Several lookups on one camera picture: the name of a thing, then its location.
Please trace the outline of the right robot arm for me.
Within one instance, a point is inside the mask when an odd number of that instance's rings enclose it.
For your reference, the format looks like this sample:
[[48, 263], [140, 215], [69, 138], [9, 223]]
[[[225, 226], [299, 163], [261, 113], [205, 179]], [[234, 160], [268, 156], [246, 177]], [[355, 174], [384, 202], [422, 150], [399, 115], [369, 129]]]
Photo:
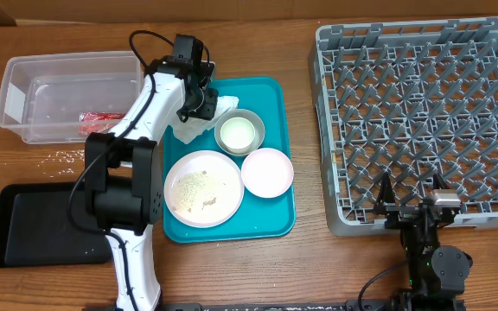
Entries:
[[406, 260], [380, 272], [365, 286], [407, 266], [411, 287], [395, 291], [380, 310], [465, 309], [464, 302], [457, 296], [465, 290], [473, 259], [455, 246], [442, 246], [437, 234], [439, 229], [454, 222], [461, 206], [456, 191], [438, 174], [433, 175], [430, 195], [418, 205], [398, 205], [389, 174], [382, 175], [373, 213], [386, 217], [386, 229], [400, 231]]

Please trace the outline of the white napkin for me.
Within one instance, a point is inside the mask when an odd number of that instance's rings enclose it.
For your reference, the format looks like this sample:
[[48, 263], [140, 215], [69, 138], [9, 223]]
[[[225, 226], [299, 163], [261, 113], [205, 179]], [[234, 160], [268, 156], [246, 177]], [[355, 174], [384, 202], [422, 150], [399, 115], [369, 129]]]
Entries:
[[211, 120], [190, 118], [186, 123], [182, 123], [178, 117], [175, 117], [170, 123], [174, 137], [184, 144], [189, 144], [204, 131], [211, 130], [219, 118], [226, 112], [236, 109], [238, 103], [239, 99], [234, 96], [218, 97], [216, 111]]

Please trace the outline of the red snack wrapper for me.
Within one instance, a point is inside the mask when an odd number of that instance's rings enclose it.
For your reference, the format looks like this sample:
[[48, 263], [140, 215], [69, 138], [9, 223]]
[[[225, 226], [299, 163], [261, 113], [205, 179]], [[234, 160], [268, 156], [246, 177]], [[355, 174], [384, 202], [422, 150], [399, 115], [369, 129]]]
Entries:
[[79, 136], [89, 136], [93, 132], [105, 133], [115, 126], [124, 113], [113, 112], [82, 112], [80, 114]]

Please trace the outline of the white cup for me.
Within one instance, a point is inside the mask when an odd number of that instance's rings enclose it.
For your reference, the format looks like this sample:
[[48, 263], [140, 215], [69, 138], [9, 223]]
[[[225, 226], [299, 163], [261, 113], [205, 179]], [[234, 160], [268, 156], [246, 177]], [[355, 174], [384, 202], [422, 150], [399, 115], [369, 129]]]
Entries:
[[233, 154], [244, 154], [252, 146], [255, 128], [243, 117], [231, 117], [220, 128], [220, 139], [226, 150]]

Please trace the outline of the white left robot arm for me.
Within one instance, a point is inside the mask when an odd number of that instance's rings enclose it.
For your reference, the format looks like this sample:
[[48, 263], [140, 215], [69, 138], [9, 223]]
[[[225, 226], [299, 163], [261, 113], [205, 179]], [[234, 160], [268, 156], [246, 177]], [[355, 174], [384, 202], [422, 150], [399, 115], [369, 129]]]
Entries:
[[153, 225], [163, 210], [163, 178], [158, 144], [176, 120], [214, 118], [218, 92], [209, 87], [215, 64], [205, 44], [176, 35], [172, 53], [144, 63], [144, 86], [124, 117], [106, 133], [85, 141], [85, 168], [74, 183], [84, 188], [85, 207], [95, 228], [77, 230], [103, 236], [112, 251], [118, 283], [115, 310], [158, 310], [162, 290], [156, 279]]

